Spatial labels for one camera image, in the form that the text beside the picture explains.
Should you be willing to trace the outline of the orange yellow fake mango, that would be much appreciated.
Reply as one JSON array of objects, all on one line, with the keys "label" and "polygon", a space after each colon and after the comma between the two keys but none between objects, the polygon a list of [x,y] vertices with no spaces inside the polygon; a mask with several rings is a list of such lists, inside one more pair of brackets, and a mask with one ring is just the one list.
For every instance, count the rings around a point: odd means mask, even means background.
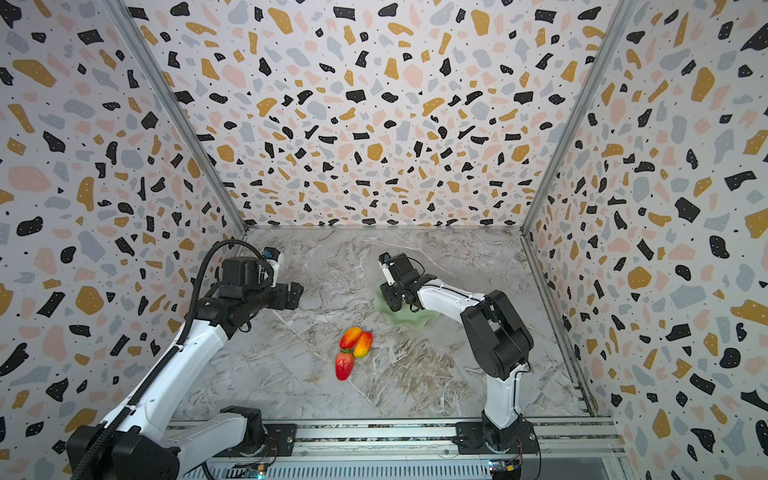
[{"label": "orange yellow fake mango", "polygon": [[353,349],[353,356],[357,359],[365,358],[373,344],[373,334],[369,331],[364,331],[357,339],[357,343]]}]

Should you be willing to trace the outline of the red orange fake mango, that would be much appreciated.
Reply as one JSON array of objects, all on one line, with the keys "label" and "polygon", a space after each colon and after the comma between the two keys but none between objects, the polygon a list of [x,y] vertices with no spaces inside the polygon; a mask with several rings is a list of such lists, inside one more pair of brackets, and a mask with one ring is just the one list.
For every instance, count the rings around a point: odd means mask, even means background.
[{"label": "red orange fake mango", "polygon": [[339,346],[342,350],[353,350],[362,335],[363,331],[359,327],[349,328],[341,337]]}]

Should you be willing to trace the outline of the red fake strawberry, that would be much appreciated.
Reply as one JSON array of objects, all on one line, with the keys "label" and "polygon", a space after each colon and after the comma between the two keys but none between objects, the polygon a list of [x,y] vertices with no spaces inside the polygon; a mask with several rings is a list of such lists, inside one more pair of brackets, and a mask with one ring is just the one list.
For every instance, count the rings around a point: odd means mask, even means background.
[{"label": "red fake strawberry", "polygon": [[347,380],[354,368],[355,357],[349,351],[341,351],[335,358],[335,375],[339,381]]}]

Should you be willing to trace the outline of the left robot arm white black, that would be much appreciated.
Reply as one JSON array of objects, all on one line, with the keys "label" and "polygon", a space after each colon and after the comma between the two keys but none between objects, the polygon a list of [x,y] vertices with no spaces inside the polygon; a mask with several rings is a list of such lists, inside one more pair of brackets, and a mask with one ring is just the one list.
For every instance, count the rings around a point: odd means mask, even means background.
[{"label": "left robot arm white black", "polygon": [[278,282],[281,252],[223,263],[222,279],[194,307],[193,319],[131,394],[95,426],[66,443],[76,479],[179,479],[227,450],[263,453],[260,410],[229,406],[183,433],[167,427],[209,361],[262,310],[294,310],[302,285]]}]

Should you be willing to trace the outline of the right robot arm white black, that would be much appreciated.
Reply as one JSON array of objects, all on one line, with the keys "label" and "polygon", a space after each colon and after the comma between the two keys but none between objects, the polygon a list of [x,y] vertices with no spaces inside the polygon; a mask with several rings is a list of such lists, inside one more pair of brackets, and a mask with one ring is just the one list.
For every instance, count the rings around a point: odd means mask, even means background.
[{"label": "right robot arm white black", "polygon": [[520,377],[530,371],[534,340],[506,294],[473,293],[419,272],[406,254],[379,256],[380,285],[389,311],[435,312],[461,324],[476,363],[486,374],[481,435],[493,451],[505,452],[523,425]]}]

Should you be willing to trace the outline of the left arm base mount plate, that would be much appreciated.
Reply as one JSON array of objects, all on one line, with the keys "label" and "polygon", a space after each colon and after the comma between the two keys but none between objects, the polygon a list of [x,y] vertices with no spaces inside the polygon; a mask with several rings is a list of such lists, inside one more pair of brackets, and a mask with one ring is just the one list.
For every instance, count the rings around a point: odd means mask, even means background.
[{"label": "left arm base mount plate", "polygon": [[244,440],[237,446],[224,450],[218,457],[259,460],[290,457],[297,439],[298,425],[295,423],[266,423],[265,432],[255,440]]}]

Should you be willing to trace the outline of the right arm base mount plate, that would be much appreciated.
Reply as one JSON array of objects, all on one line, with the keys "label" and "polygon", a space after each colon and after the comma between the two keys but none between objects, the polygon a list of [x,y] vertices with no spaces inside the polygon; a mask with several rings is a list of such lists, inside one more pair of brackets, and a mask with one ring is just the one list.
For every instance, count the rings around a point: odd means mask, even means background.
[{"label": "right arm base mount plate", "polygon": [[540,447],[530,422],[518,419],[505,429],[490,421],[458,422],[452,442],[462,455],[537,454]]}]

